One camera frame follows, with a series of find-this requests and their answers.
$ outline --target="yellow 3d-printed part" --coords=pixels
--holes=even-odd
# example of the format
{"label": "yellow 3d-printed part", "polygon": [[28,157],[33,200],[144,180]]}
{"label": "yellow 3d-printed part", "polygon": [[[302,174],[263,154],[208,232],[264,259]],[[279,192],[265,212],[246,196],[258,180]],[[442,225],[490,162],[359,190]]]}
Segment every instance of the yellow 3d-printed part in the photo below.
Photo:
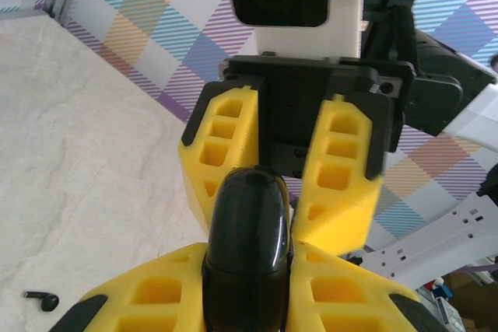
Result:
{"label": "yellow 3d-printed part", "polygon": [[108,297],[85,332],[203,332],[202,260],[207,244],[186,246],[95,288]]}
{"label": "yellow 3d-printed part", "polygon": [[416,332],[389,298],[412,291],[310,244],[295,254],[286,332]]}
{"label": "yellow 3d-printed part", "polygon": [[322,102],[296,210],[296,240],[333,255],[364,245],[382,184],[380,176],[365,177],[371,133],[372,121],[340,95]]}
{"label": "yellow 3d-printed part", "polygon": [[246,86],[211,99],[194,141],[178,153],[190,209],[208,235],[216,192],[235,167],[258,164],[258,92]]}

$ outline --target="rectangular hole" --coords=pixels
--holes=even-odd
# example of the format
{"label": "rectangular hole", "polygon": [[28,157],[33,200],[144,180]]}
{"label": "rectangular hole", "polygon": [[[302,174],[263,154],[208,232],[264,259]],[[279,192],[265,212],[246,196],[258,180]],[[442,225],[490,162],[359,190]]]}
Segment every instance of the rectangular hole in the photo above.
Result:
{"label": "rectangular hole", "polygon": [[210,166],[221,166],[225,162],[228,145],[206,142],[199,159],[200,163]]}
{"label": "rectangular hole", "polygon": [[235,132],[235,124],[230,122],[213,121],[209,135],[216,136],[217,138],[231,139]]}
{"label": "rectangular hole", "polygon": [[216,114],[219,116],[238,118],[241,111],[242,102],[240,100],[227,100],[218,107]]}
{"label": "rectangular hole", "polygon": [[205,192],[210,197],[213,197],[215,195],[217,187],[218,187],[218,184],[216,182],[212,182],[211,180],[207,180],[204,182]]}
{"label": "rectangular hole", "polygon": [[334,139],[328,144],[327,154],[330,156],[355,159],[358,152],[358,143],[344,139]]}
{"label": "rectangular hole", "polygon": [[343,165],[325,164],[318,174],[318,185],[331,190],[345,190],[349,185],[351,168]]}
{"label": "rectangular hole", "polygon": [[178,279],[149,276],[140,282],[132,304],[179,303],[180,299],[181,282]]}
{"label": "rectangular hole", "polygon": [[358,284],[344,277],[314,278],[311,280],[311,291],[315,302],[362,303],[364,301]]}
{"label": "rectangular hole", "polygon": [[308,220],[313,221],[325,212],[324,205],[311,205],[308,212]]}
{"label": "rectangular hole", "polygon": [[173,332],[177,318],[166,316],[127,316],[119,320],[115,332]]}
{"label": "rectangular hole", "polygon": [[320,317],[325,332],[381,332],[385,330],[381,321],[374,316],[322,314]]}
{"label": "rectangular hole", "polygon": [[336,114],[332,118],[330,126],[331,132],[340,132],[342,134],[358,135],[358,123],[356,119],[347,114]]}

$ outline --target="white marble floor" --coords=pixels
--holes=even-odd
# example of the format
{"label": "white marble floor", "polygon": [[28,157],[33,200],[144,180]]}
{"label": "white marble floor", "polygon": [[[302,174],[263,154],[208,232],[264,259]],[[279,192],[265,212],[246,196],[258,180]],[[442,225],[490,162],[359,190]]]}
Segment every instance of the white marble floor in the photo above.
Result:
{"label": "white marble floor", "polygon": [[[91,288],[205,241],[184,125],[47,16],[0,21],[0,330],[44,331]],[[61,298],[40,311],[26,290]]]}

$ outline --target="black wireless earbud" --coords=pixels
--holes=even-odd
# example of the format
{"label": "black wireless earbud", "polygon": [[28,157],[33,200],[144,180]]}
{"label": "black wireless earbud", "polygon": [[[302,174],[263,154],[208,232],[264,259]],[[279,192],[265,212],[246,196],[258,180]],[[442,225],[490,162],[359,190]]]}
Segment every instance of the black wireless earbud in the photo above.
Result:
{"label": "black wireless earbud", "polygon": [[59,304],[59,298],[48,292],[24,292],[26,299],[41,299],[41,309],[43,311],[54,311]]}

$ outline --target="black oval object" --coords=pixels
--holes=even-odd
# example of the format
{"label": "black oval object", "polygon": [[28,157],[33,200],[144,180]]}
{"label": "black oval object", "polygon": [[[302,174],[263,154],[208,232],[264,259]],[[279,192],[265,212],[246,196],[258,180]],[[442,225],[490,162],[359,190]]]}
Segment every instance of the black oval object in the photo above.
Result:
{"label": "black oval object", "polygon": [[263,166],[235,169],[216,197],[203,264],[208,331],[276,332],[289,300],[289,198]]}
{"label": "black oval object", "polygon": [[235,169],[212,213],[207,260],[231,274],[271,274],[286,267],[289,198],[283,179],[263,166]]}

